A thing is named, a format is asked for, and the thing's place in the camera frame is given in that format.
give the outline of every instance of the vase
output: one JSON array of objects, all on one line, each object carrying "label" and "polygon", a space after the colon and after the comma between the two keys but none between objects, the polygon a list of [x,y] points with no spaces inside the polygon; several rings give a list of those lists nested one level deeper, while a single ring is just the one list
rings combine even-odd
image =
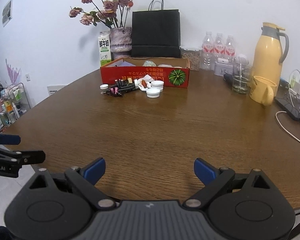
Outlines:
[{"label": "vase", "polygon": [[114,59],[129,57],[132,50],[131,27],[110,29],[110,50]]}]

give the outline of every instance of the open box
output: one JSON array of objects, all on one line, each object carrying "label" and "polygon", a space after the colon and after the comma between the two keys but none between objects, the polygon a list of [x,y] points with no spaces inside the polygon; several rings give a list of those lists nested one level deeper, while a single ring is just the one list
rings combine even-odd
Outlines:
[{"label": "open box", "polygon": [[[144,67],[146,60],[158,65],[172,67]],[[124,62],[135,66],[120,66]],[[147,58],[119,58],[100,67],[101,78],[104,84],[114,84],[114,80],[128,78],[139,79],[150,75],[154,80],[164,81],[168,87],[188,87],[190,63],[186,58],[147,57]]]}]

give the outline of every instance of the yellow thermos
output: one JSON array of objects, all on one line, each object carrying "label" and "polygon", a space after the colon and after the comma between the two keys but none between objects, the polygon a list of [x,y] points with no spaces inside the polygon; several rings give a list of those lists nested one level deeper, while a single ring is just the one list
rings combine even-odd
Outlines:
[{"label": "yellow thermos", "polygon": [[[285,31],[284,28],[273,23],[264,22],[261,29],[262,35],[254,53],[251,74],[274,82],[277,85],[274,89],[274,96],[276,96],[281,76],[282,62],[287,57],[289,50],[289,37],[287,34],[280,32],[280,30]],[[284,36],[286,39],[284,53],[282,53],[280,36]]]}]

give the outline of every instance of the yellow cup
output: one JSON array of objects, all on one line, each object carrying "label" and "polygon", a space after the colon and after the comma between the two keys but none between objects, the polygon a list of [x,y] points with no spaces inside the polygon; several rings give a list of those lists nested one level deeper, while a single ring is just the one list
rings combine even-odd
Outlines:
[{"label": "yellow cup", "polygon": [[254,76],[250,82],[250,98],[264,106],[273,102],[274,91],[277,85],[260,76]]}]

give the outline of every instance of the glass cup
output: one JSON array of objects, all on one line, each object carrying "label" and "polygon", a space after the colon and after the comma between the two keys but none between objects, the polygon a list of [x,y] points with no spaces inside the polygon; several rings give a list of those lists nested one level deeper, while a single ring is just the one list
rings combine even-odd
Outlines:
[{"label": "glass cup", "polygon": [[232,72],[232,90],[241,94],[248,92],[251,67],[242,63],[234,63]]}]

